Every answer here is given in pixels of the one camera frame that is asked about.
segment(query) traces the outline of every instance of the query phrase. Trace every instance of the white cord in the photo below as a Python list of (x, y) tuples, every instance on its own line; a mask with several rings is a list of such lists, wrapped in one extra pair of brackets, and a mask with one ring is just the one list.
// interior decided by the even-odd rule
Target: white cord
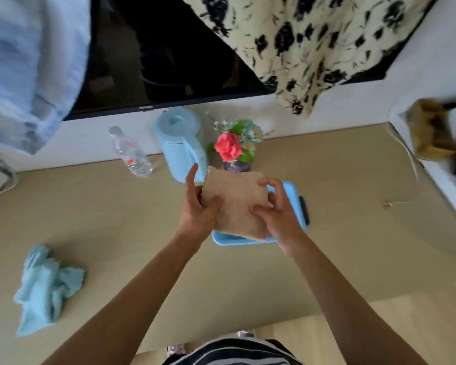
[(384, 203), (384, 207), (386, 209), (392, 207), (393, 205), (395, 205), (396, 203), (409, 203), (411, 202), (416, 196), (417, 196), (417, 191), (419, 189), (419, 174), (417, 173), (417, 167), (415, 166), (415, 162), (414, 162), (414, 156), (412, 155), (412, 153), (410, 152), (410, 150), (408, 149), (408, 147), (406, 146), (405, 143), (403, 143), (391, 130), (391, 124), (389, 123), (387, 125), (387, 132), (389, 133), (389, 135), (391, 135), (397, 142), (400, 143), (400, 145), (404, 148), (404, 150), (406, 151), (408, 157), (409, 157), (409, 160), (410, 160), (410, 164), (412, 165), (412, 169), (414, 170), (414, 175), (415, 175), (415, 194), (409, 198), (408, 200), (406, 201), (392, 201), (392, 202), (386, 202)]
[(17, 186), (19, 177), (18, 177), (17, 172), (10, 165), (8, 165), (4, 160), (2, 160), (1, 153), (0, 153), (0, 164), (2, 164), (5, 167), (6, 171), (10, 174), (9, 177), (13, 180), (13, 183), (10, 187), (0, 190), (0, 194), (2, 194), (2, 193), (5, 193), (5, 192), (11, 190), (15, 186)]

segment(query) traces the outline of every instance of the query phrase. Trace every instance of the plastic water bottle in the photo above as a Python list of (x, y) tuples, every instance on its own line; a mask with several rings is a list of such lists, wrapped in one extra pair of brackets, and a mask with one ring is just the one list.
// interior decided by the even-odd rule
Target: plastic water bottle
[(148, 177), (152, 172), (152, 163), (147, 159), (137, 141), (123, 133), (122, 129), (113, 126), (108, 131), (115, 140), (113, 149), (137, 177)]

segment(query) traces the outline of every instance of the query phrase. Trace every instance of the light blue electric kettle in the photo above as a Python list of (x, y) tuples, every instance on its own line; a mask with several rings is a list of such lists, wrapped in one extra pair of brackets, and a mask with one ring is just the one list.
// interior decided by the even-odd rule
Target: light blue electric kettle
[(199, 116), (183, 107), (172, 108), (157, 118), (154, 129), (174, 179), (184, 183), (196, 162), (199, 168), (195, 182), (204, 182), (207, 157)]

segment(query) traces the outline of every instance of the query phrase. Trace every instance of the light blue clothing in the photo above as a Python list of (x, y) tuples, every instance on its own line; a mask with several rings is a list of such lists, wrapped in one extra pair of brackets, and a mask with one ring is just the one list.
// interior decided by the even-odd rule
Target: light blue clothing
[(35, 154), (72, 109), (90, 42), (90, 0), (0, 0), (0, 143)]
[(45, 246), (35, 246), (25, 260), (22, 287), (13, 297), (22, 304), (17, 337), (53, 324), (63, 299), (73, 296), (83, 284), (82, 269), (59, 269), (59, 261), (47, 257), (49, 252)]

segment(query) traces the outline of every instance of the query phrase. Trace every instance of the kettle lid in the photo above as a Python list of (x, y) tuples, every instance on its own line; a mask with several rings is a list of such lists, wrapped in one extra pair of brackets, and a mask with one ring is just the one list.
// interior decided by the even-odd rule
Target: kettle lid
[(156, 120), (154, 130), (167, 143), (182, 143), (182, 137), (196, 136), (201, 128), (201, 119), (195, 113), (183, 107), (164, 111)]

